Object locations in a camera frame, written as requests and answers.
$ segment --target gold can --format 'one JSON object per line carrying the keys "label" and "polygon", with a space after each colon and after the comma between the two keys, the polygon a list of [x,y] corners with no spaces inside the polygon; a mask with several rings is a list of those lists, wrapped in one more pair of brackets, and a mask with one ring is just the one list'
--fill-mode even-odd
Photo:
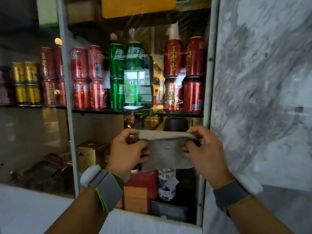
{"label": "gold can", "polygon": [[40,89],[38,84],[26,84],[26,99],[28,105],[38,106],[41,104]]}
{"label": "gold can", "polygon": [[13,62],[13,77],[16,84],[23,84],[25,81],[24,65],[20,62]]}
{"label": "gold can", "polygon": [[24,62],[25,64],[25,82],[27,84],[37,84],[38,83],[38,70],[36,63],[26,61]]}
{"label": "gold can", "polygon": [[27,105],[26,85],[16,84],[15,91],[16,91],[16,101],[17,101],[18,106]]}

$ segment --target bottle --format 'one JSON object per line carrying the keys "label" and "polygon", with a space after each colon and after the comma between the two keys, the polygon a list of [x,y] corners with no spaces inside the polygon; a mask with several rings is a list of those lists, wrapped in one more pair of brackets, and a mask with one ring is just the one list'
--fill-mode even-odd
{"label": "bottle", "polygon": [[175,169],[159,169],[158,170],[158,195],[164,201],[171,201],[176,195],[176,189],[169,189],[165,183],[171,178],[176,177]]}

